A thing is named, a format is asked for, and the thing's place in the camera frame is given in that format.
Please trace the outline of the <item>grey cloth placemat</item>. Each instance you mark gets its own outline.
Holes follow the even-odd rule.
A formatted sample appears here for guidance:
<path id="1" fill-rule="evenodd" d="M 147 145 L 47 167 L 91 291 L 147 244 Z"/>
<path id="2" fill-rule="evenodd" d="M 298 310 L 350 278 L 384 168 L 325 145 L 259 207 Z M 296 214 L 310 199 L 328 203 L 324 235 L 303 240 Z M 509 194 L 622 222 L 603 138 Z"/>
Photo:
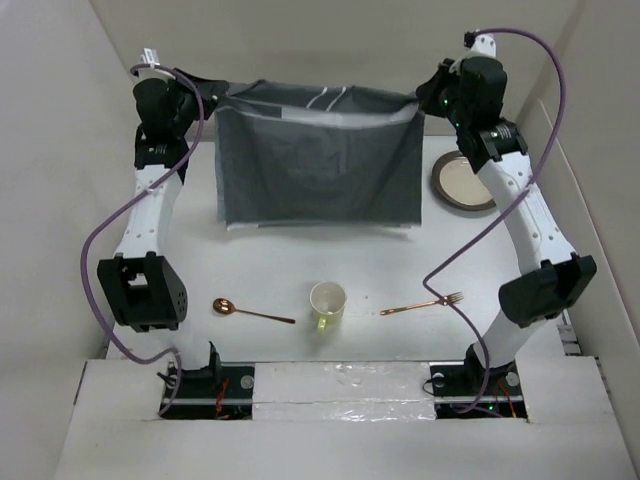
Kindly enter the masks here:
<path id="1" fill-rule="evenodd" d="M 242 227 L 422 222 L 424 115 L 363 86 L 233 84 L 215 110 L 218 219 Z"/>

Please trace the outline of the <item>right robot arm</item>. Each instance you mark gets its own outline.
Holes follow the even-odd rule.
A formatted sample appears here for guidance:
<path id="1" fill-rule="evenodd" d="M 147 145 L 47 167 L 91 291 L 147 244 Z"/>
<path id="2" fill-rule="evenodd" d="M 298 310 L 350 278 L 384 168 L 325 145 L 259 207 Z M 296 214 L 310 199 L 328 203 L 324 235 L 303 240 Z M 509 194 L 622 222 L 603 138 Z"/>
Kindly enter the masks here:
<path id="1" fill-rule="evenodd" d="M 572 307 L 597 271 L 560 232 L 517 125 L 501 115 L 507 75 L 493 58 L 443 60 L 416 90 L 422 111 L 447 119 L 457 145 L 499 209 L 520 275 L 498 290 L 499 313 L 466 353 L 462 381 L 473 393 L 494 387 L 544 322 Z"/>

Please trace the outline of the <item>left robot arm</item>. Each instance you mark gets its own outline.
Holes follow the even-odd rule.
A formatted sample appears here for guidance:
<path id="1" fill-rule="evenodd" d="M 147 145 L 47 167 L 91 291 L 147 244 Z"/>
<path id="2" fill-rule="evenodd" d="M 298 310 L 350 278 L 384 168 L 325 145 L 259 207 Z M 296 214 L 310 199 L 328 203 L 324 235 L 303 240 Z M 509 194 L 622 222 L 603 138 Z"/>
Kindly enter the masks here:
<path id="1" fill-rule="evenodd" d="M 140 123 L 134 140 L 134 198 L 127 204 L 123 237 L 112 257 L 99 261 L 97 278 L 115 322 L 136 333 L 153 333 L 177 351 L 188 309 L 187 289 L 164 252 L 177 197 L 186 180 L 191 127 L 202 129 L 224 80 L 181 70 L 140 80 L 133 88 Z"/>

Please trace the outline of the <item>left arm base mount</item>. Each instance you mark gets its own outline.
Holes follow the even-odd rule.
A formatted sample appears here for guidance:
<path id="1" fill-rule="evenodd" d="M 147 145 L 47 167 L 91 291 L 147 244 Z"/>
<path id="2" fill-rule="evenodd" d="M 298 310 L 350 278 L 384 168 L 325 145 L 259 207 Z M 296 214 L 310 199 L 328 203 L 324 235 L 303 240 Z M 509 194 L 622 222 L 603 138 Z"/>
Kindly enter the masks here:
<path id="1" fill-rule="evenodd" d="M 170 363 L 157 376 L 164 382 L 159 407 L 166 420 L 251 420 L 255 385 L 254 363 L 222 362 L 215 345 L 209 343 L 209 361 L 204 367 L 183 370 L 176 385 L 177 369 Z"/>

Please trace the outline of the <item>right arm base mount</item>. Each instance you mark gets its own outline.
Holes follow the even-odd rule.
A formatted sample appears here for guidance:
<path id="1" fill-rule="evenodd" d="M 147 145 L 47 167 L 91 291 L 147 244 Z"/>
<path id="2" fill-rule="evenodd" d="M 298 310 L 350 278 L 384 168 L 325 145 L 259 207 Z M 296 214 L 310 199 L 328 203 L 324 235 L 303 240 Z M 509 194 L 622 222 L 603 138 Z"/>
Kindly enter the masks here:
<path id="1" fill-rule="evenodd" d="M 474 348 L 463 361 L 432 362 L 422 390 L 434 400 L 437 419 L 492 419 L 528 417 L 519 372 L 514 361 L 485 370 Z"/>

